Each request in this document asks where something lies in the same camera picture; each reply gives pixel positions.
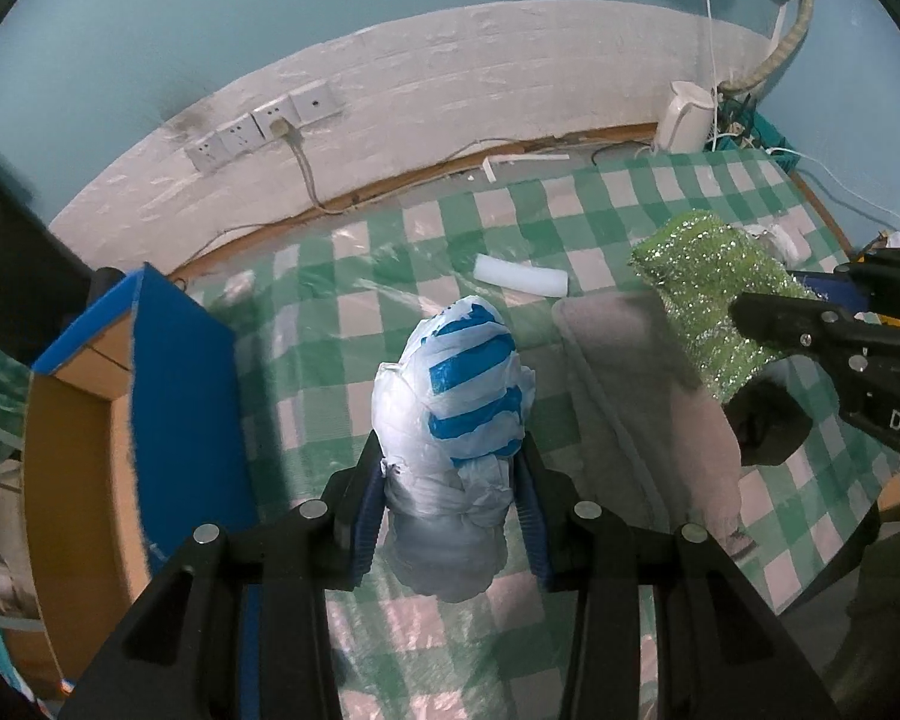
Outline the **black sponge cloth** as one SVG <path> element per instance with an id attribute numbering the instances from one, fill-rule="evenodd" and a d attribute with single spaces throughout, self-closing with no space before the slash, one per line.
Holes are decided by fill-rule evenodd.
<path id="1" fill-rule="evenodd" d="M 752 380 L 724 405 L 743 466 L 779 466 L 809 436 L 813 419 L 775 380 Z"/>

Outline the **green glitter cloth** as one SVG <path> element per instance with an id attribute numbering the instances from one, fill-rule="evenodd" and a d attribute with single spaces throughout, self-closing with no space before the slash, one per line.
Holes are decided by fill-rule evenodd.
<path id="1" fill-rule="evenodd" d="M 632 268 L 655 289 L 688 359 L 722 403 L 777 359 L 736 330 L 731 303 L 745 293 L 813 296 L 758 241 L 710 211 L 668 221 L 632 249 Z"/>

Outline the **grey towel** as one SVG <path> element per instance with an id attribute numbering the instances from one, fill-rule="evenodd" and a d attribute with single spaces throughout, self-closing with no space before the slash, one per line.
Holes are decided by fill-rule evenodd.
<path id="1" fill-rule="evenodd" d="M 707 530 L 730 556 L 741 522 L 741 450 L 650 289 L 606 289 L 553 307 L 582 439 L 578 487 L 631 527 Z"/>

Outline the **white blue plastic bag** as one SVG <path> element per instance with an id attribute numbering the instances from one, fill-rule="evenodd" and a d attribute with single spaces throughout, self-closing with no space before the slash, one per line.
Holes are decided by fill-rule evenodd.
<path id="1" fill-rule="evenodd" d="M 460 603 L 504 569 L 512 458 L 535 397 L 535 371 L 478 296 L 421 320 L 400 357 L 380 364 L 372 429 L 382 450 L 385 557 L 409 590 Z"/>

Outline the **crumpled white plastic bag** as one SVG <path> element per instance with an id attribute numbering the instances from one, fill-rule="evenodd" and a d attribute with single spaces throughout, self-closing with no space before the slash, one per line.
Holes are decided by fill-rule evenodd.
<path id="1" fill-rule="evenodd" d="M 788 268 L 802 265 L 811 257 L 809 243 L 803 238 L 803 234 L 788 231 L 779 223 L 772 223 L 769 226 L 747 224 L 743 227 L 743 231 L 775 260 Z"/>

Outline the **teal plastic basket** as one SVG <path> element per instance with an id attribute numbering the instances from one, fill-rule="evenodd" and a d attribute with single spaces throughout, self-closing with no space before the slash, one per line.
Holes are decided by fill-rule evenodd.
<path id="1" fill-rule="evenodd" d="M 770 156 L 785 172 L 795 169 L 800 156 L 787 138 L 756 107 L 756 98 L 724 98 L 717 109 L 717 137 L 712 142 L 717 151 L 759 149 Z"/>

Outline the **white electric kettle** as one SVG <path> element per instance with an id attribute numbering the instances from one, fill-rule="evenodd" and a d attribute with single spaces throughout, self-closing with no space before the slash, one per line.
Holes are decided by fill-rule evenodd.
<path id="1" fill-rule="evenodd" d="M 708 89 L 693 82 L 671 83 L 668 104 L 653 137 L 653 149 L 668 154 L 702 151 L 715 112 L 717 103 Z"/>

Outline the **blue cardboard box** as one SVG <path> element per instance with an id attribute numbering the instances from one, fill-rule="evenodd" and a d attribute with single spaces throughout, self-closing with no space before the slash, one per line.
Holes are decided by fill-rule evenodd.
<path id="1" fill-rule="evenodd" d="M 258 522 L 232 330 L 150 265 L 89 305 L 32 366 L 22 504 L 38 614 L 74 683 L 194 528 Z"/>

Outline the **white foam tube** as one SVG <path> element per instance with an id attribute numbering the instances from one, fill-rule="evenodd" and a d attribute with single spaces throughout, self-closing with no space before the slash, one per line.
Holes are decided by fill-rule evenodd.
<path id="1" fill-rule="evenodd" d="M 476 257 L 473 278 L 538 298 L 565 298 L 569 294 L 569 275 L 564 270 L 520 265 L 486 254 Z"/>

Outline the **white plastic strip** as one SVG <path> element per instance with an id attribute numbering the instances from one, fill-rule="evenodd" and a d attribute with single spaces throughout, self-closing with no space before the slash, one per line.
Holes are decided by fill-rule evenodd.
<path id="1" fill-rule="evenodd" d="M 481 163 L 481 171 L 489 184 L 497 182 L 497 168 L 523 163 L 565 163 L 571 156 L 567 153 L 512 153 L 489 154 Z"/>

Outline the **white wall socket strip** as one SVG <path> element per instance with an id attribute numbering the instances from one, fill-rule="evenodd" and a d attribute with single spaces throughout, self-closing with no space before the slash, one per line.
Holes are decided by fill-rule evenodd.
<path id="1" fill-rule="evenodd" d="M 336 89 L 330 82 L 318 80 L 279 94 L 278 98 L 219 125 L 185 146 L 185 154 L 199 174 L 211 174 L 286 133 L 299 132 L 343 110 L 343 98 Z"/>

